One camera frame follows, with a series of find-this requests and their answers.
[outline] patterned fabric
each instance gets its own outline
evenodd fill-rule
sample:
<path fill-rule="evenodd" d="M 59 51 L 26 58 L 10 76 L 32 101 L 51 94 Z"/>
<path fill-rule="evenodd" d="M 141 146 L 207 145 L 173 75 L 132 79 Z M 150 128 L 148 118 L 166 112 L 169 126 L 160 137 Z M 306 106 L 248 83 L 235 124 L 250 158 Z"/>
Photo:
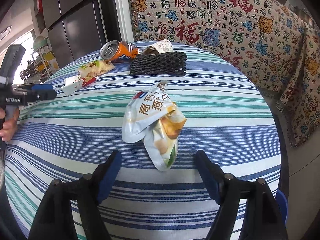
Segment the patterned fabric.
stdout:
<path fill-rule="evenodd" d="M 230 62 L 288 121 L 292 147 L 320 118 L 320 33 L 276 0 L 130 0 L 137 41 L 168 39 Z"/>
<path fill-rule="evenodd" d="M 141 49 L 150 42 L 136 43 Z M 263 177 L 273 194 L 280 175 L 280 146 L 270 110 L 256 87 L 219 57 L 185 45 L 187 75 L 130 76 L 128 63 L 66 97 L 61 86 L 99 52 L 76 60 L 49 79 L 58 97 L 26 106 L 7 148 L 6 187 L 10 205 L 28 235 L 36 210 L 52 179 L 72 181 L 93 172 L 114 149 L 123 164 L 109 197 L 99 207 L 113 239 L 203 239 L 217 214 L 196 171 L 194 154 L 203 149 L 225 172 L 245 180 Z M 130 98 L 161 80 L 188 118 L 179 135 L 178 156 L 167 172 L 158 171 L 143 143 L 121 139 L 122 117 Z M 238 239 L 245 200 L 232 239 Z M 79 239 L 85 239 L 72 211 Z"/>

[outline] can lid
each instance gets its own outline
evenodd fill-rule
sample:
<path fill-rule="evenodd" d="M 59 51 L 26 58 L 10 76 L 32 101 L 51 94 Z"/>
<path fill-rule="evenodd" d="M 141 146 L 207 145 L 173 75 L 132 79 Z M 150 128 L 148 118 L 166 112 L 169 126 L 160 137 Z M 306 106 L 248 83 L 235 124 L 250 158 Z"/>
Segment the can lid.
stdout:
<path fill-rule="evenodd" d="M 118 41 L 109 41 L 106 44 L 104 44 L 100 50 L 100 57 L 103 60 L 109 60 L 111 59 L 117 52 L 119 47 Z"/>

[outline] food packaging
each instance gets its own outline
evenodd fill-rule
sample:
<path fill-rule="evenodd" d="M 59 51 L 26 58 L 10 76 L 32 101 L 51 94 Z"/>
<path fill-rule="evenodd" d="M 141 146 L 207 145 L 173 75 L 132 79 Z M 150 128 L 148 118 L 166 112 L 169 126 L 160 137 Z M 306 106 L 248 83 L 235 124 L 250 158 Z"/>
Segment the food packaging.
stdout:
<path fill-rule="evenodd" d="M 173 46 L 170 41 L 162 40 L 147 47 L 141 54 L 142 55 L 157 55 L 173 51 Z"/>
<path fill-rule="evenodd" d="M 122 139 L 127 143 L 142 140 L 155 167 L 170 169 L 178 152 L 178 135 L 186 118 L 165 93 L 161 81 L 137 93 L 127 105 L 122 124 Z"/>
<path fill-rule="evenodd" d="M 76 75 L 64 79 L 64 86 L 61 87 L 66 96 L 70 96 L 72 93 L 78 91 L 80 88 L 85 87 L 92 82 L 98 80 L 98 77 L 81 77 Z"/>
<path fill-rule="evenodd" d="M 114 69 L 115 65 L 104 60 L 96 60 L 79 67 L 78 72 L 81 77 L 97 77 Z"/>

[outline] metal screw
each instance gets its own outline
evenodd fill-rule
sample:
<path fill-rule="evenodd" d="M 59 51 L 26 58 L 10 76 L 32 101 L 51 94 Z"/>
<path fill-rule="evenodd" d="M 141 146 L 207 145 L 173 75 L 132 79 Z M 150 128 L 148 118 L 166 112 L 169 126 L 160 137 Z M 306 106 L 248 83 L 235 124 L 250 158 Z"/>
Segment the metal screw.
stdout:
<path fill-rule="evenodd" d="M 59 179 L 54 179 L 53 181 L 51 181 L 51 184 L 54 186 L 57 186 L 61 181 Z"/>
<path fill-rule="evenodd" d="M 224 174 L 224 177 L 229 180 L 233 179 L 233 175 L 231 173 Z"/>
<path fill-rule="evenodd" d="M 89 180 L 89 179 L 92 178 L 92 174 L 91 173 L 84 174 L 83 178 L 86 179 L 86 180 Z"/>
<path fill-rule="evenodd" d="M 264 185 L 266 183 L 266 181 L 263 178 L 259 178 L 258 183 L 260 183 L 261 185 Z"/>

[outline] orange can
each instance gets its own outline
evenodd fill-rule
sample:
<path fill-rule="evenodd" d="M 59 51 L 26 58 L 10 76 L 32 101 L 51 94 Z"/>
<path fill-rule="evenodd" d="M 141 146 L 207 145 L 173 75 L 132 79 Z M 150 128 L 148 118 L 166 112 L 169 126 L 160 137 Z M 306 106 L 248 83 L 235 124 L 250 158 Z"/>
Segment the orange can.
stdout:
<path fill-rule="evenodd" d="M 139 48 L 128 41 L 109 41 L 102 46 L 100 56 L 105 61 L 127 62 L 139 54 Z"/>

